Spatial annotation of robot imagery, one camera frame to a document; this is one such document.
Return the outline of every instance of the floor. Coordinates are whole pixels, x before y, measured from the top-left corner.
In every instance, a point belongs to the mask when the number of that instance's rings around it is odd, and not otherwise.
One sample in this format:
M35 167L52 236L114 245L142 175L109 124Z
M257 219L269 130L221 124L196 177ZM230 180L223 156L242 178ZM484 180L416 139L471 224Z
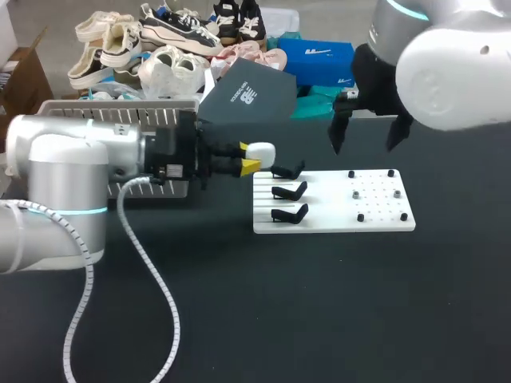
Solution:
M183 6L206 16L218 0L182 0ZM367 39L377 0L259 0L261 6L299 11L304 38L351 41L355 46ZM115 10L138 15L141 0L10 0L8 7L19 45L29 46L48 26L38 47L42 66L56 97L73 92L68 70L81 56L83 44L74 34L76 24L95 10ZM159 2L151 2L158 7Z

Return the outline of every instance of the white board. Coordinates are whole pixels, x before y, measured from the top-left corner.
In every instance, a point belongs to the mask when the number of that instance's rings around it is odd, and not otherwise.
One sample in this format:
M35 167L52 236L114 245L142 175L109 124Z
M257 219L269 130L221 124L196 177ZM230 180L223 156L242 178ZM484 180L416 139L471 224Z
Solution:
M401 174L389 169L302 172L297 180L273 178L270 172L254 175L254 232L257 234L355 233L372 231L413 231L415 219ZM307 190L298 202L274 199L271 188L296 190L307 181ZM359 193L354 199L353 193ZM298 225L273 222L271 209L295 214L307 203L309 212ZM401 220L403 213L408 215ZM363 222L357 220L363 214Z

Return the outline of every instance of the blue shoe box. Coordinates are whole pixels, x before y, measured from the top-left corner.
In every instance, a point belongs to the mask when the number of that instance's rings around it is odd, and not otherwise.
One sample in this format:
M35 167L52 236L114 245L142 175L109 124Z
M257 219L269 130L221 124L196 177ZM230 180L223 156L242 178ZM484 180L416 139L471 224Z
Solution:
M287 55L284 71L296 76L297 85L355 86L352 44L281 38L279 48Z

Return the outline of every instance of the white fingertip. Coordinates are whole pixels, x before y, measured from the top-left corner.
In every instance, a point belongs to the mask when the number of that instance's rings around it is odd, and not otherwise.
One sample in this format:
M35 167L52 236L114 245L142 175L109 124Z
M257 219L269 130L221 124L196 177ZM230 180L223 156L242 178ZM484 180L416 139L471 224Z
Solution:
M261 161L261 168L269 168L275 163L276 150L275 145L269 142L255 142L249 144L245 158L247 160Z

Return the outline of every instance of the blue box lid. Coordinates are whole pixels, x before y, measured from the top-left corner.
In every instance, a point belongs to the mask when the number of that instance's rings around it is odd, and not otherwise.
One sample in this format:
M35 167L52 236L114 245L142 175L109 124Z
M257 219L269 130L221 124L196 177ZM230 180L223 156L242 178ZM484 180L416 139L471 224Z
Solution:
M279 48L284 50L288 61L302 63L349 62L353 60L353 45L349 42L312 41L281 38Z

